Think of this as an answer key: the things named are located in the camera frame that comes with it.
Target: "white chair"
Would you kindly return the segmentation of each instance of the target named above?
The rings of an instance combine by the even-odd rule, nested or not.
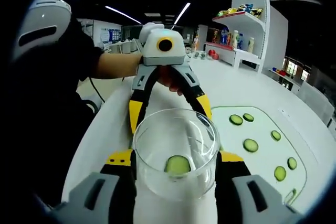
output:
[[[325,125],[329,123],[335,108],[317,88],[303,82],[297,96],[316,113]]]

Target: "white table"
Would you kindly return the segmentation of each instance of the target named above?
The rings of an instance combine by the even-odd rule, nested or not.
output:
[[[335,168],[336,142],[316,114],[293,93],[264,74],[234,69],[216,60],[191,59],[190,65],[212,106],[256,106],[265,111],[284,131],[307,169],[307,182],[293,203],[307,212],[328,184]],[[132,78],[126,78],[106,101],[83,137],[72,160],[62,199],[91,172],[98,172],[107,157],[130,146],[128,102]],[[189,108],[183,97],[156,84],[147,115],[161,109]],[[188,204],[156,198],[137,181],[138,196],[134,223],[217,223],[214,190]]]

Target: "cucumber slice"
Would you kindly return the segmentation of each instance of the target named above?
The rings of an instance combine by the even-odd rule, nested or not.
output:
[[[173,175],[182,175],[190,172],[189,160],[183,156],[171,156],[166,162],[164,171]]]
[[[248,152],[256,152],[259,148],[258,143],[253,139],[245,139],[243,142],[243,147]]]
[[[229,118],[230,122],[234,125],[241,125],[243,123],[243,119],[239,115],[231,115]]]
[[[290,157],[287,160],[287,165],[289,169],[294,170],[298,166],[298,163],[296,162],[295,158]]]
[[[283,181],[286,178],[286,170],[282,166],[275,168],[274,176],[277,181]]]
[[[294,188],[290,193],[285,197],[285,200],[283,201],[285,204],[290,204],[291,201],[295,198],[297,191]]]
[[[243,115],[243,118],[244,118],[247,122],[253,122],[253,121],[254,121],[254,117],[251,116],[250,114],[247,114],[247,113],[245,113],[245,114]]]
[[[271,136],[275,141],[279,141],[281,139],[281,135],[279,132],[277,131],[272,131],[271,132]]]

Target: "glass cup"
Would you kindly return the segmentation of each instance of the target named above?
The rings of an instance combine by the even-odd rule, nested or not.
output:
[[[137,177],[163,198],[200,198],[214,184],[219,147],[218,131],[204,115],[186,109],[161,110],[146,117],[134,134]],[[165,172],[173,156],[187,159],[190,171]]]

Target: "person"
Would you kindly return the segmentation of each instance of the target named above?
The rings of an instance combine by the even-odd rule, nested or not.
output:
[[[12,130],[12,137],[22,140],[24,150],[18,154],[24,159],[18,165],[20,176],[43,202],[60,203],[68,168],[94,118],[76,92],[79,80],[133,76],[141,57],[95,47],[72,16],[58,41],[32,48],[10,65],[10,114],[19,129]],[[168,68],[160,68],[159,82],[181,95]]]

